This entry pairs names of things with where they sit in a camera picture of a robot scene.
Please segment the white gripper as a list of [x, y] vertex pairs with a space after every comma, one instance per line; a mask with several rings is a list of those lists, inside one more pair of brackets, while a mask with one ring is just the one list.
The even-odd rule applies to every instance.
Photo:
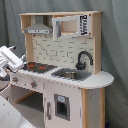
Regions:
[[18, 58], [9, 48], [2, 46], [0, 48], [0, 66], [8, 66], [13, 72], [17, 72], [24, 67], [24, 56]]

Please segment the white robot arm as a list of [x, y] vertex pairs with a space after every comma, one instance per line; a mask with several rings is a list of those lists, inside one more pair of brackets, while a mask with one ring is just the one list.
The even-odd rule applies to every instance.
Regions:
[[[24, 67], [22, 56], [18, 58], [12, 50], [15, 46], [0, 47], [0, 79], [8, 78], [6, 69], [13, 73]], [[35, 128], [22, 114], [0, 95], [0, 128]]]

